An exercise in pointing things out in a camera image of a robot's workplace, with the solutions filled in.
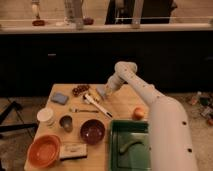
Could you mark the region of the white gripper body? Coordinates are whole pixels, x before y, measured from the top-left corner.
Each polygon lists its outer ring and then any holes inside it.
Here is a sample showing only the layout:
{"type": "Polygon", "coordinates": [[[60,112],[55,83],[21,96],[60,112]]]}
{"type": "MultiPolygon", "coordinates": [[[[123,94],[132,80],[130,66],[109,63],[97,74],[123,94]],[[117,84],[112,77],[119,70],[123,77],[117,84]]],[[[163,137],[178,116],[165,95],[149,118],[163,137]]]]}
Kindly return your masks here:
{"type": "Polygon", "coordinates": [[[117,74],[113,74],[109,77],[106,85],[105,85],[105,93],[107,96],[112,95],[116,91],[118,91],[122,85],[124,84],[124,80],[120,78],[117,74]]]}

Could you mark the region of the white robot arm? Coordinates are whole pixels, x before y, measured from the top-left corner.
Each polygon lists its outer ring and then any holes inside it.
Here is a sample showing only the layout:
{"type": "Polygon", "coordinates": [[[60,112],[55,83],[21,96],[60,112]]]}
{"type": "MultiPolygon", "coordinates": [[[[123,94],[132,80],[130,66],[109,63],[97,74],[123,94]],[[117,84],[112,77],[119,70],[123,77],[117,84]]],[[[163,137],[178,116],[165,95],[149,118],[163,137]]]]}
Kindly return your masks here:
{"type": "Polygon", "coordinates": [[[127,82],[149,106],[152,171],[198,171],[188,117],[182,104],[137,76],[134,62],[117,62],[114,70],[106,84],[106,94],[119,90],[127,82]]]}

